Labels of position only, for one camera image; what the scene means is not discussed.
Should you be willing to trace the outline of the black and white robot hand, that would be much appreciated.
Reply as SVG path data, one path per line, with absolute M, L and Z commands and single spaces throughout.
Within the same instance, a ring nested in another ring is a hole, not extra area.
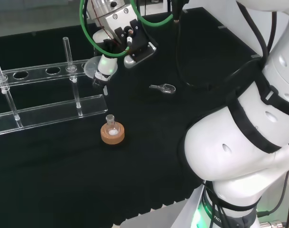
M 109 53 L 116 54 L 121 53 L 124 50 L 121 43 L 114 38 L 112 33 L 108 30 L 104 31 L 103 29 L 100 29 L 95 32 L 93 34 L 93 41 L 99 45 L 100 48 Z M 105 96 L 108 95 L 107 85 L 118 69 L 117 60 L 118 59 L 115 57 L 109 57 L 102 54 L 97 65 L 97 70 L 93 76 L 93 86 L 102 89 Z

